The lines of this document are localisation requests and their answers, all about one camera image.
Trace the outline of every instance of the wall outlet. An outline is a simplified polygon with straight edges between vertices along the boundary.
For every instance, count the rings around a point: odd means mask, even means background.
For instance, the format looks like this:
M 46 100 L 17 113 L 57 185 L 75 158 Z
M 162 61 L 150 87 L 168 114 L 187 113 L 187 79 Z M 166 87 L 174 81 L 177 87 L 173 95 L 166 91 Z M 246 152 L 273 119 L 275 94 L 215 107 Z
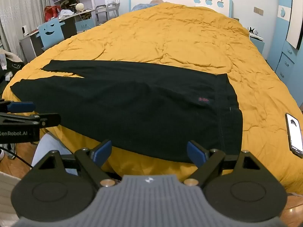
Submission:
M 254 7 L 254 13 L 257 13 L 257 14 L 263 16 L 264 11 L 261 8 Z

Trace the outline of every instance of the yellow comforter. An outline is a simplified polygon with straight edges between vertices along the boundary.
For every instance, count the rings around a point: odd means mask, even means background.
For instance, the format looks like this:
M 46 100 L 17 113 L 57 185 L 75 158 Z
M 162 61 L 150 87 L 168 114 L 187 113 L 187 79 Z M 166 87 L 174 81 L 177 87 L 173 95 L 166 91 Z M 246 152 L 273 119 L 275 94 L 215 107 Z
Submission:
M 227 73 L 243 113 L 242 149 L 251 151 L 289 192 L 303 193 L 303 160 L 289 150 L 285 113 L 303 125 L 303 116 L 287 87 L 272 71 L 248 32 L 231 18 L 203 7 L 162 3 L 124 14 L 73 36 L 27 64 L 4 91 L 21 79 L 71 73 L 44 72 L 50 60 L 125 60 Z M 97 141 L 65 127 L 48 128 L 72 152 Z M 123 174 L 170 174 L 184 179 L 196 170 L 176 163 L 113 148 L 103 167 Z

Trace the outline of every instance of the smartphone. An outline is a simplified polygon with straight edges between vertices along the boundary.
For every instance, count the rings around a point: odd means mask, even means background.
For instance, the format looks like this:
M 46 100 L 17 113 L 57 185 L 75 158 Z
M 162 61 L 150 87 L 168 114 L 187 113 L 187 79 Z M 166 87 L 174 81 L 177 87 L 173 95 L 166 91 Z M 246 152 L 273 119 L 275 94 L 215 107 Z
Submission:
M 293 152 L 293 154 L 303 158 L 303 142 L 299 121 L 288 113 L 285 114 L 285 117 L 289 149 Z

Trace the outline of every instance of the pant leg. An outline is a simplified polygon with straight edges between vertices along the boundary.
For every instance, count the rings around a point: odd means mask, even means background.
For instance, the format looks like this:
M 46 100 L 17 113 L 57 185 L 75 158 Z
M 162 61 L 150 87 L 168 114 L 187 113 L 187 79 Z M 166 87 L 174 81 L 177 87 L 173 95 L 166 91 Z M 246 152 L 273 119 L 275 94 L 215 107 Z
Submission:
M 72 154 L 57 137 L 48 132 L 40 140 L 31 165 L 36 165 L 51 150 L 58 150 L 60 154 Z M 78 175 L 76 169 L 66 169 L 66 172 Z

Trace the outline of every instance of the white curtain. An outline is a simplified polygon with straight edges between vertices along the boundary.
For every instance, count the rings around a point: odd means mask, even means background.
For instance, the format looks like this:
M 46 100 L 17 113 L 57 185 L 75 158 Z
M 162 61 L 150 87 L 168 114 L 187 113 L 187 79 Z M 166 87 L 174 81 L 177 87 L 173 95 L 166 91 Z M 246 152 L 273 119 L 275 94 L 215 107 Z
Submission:
M 0 0 L 0 20 L 4 48 L 16 55 L 23 61 L 23 54 L 20 40 L 23 38 L 22 26 L 26 25 L 28 31 L 36 29 L 44 23 L 44 8 L 49 5 L 49 0 Z

